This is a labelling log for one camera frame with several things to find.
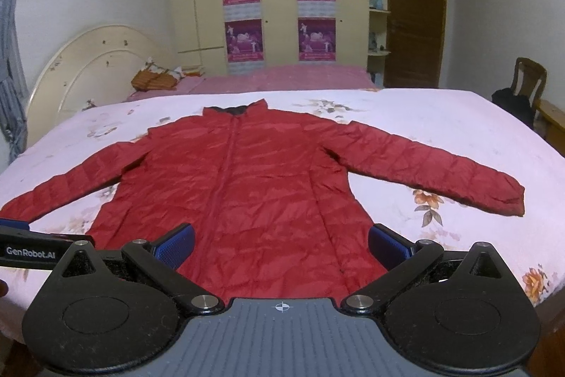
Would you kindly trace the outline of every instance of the jacket collar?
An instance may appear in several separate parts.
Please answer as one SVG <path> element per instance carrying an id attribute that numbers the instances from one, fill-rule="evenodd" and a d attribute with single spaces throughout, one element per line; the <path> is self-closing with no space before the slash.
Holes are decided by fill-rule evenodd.
<path id="1" fill-rule="evenodd" d="M 247 107 L 239 106 L 237 108 L 219 108 L 219 107 L 205 107 L 202 111 L 203 116 L 214 116 L 221 114 L 222 116 L 230 117 L 232 113 L 241 113 L 241 114 L 255 114 L 259 112 L 263 112 L 269 109 L 269 106 L 265 99 L 260 99 L 259 101 L 255 101 L 255 103 L 249 104 Z"/>

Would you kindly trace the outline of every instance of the chair backrest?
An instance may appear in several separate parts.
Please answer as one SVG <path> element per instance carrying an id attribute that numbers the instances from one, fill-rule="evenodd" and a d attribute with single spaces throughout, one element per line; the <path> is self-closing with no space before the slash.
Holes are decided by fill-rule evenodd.
<path id="1" fill-rule="evenodd" d="M 516 60 L 516 66 L 514 66 L 514 80 L 512 81 L 512 85 L 510 86 L 513 93 L 516 93 L 516 87 L 518 86 L 518 74 L 519 71 L 523 72 L 522 77 L 522 87 L 518 92 L 518 95 L 524 95 L 530 98 L 532 96 L 534 88 L 538 82 L 540 82 L 540 86 L 537 88 L 536 94 L 533 97 L 532 107 L 536 108 L 540 102 L 541 94 L 543 93 L 543 89 L 545 88 L 545 82 L 547 81 L 547 71 L 545 68 L 536 63 L 529 58 L 518 58 Z"/>

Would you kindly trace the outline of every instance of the cream headboard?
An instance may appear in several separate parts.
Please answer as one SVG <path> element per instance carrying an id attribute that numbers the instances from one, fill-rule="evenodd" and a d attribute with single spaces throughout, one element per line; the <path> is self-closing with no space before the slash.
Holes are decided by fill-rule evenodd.
<path id="1" fill-rule="evenodd" d="M 54 126 L 89 106 L 120 103 L 147 58 L 172 68 L 174 58 L 128 26 L 101 26 L 81 34 L 51 59 L 27 107 L 28 147 Z"/>

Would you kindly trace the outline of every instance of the gray curtain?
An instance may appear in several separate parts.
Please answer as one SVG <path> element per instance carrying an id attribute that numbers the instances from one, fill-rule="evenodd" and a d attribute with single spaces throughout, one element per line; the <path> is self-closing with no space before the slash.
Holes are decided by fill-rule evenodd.
<path id="1" fill-rule="evenodd" d="M 16 0 L 0 0 L 0 130 L 10 145 L 10 162 L 25 150 L 27 89 L 15 27 Z"/>

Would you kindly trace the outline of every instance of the crosshair marking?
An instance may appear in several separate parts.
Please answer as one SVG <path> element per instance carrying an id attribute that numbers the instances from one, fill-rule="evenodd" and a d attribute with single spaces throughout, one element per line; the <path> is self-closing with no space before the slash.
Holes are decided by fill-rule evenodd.
<path id="1" fill-rule="evenodd" d="M 273 308 L 276 308 L 279 312 L 282 313 L 282 312 L 285 312 L 289 308 L 292 308 L 292 307 L 290 305 L 288 305 L 287 303 L 281 302 L 281 303 L 275 305 L 275 307 L 273 307 Z"/>

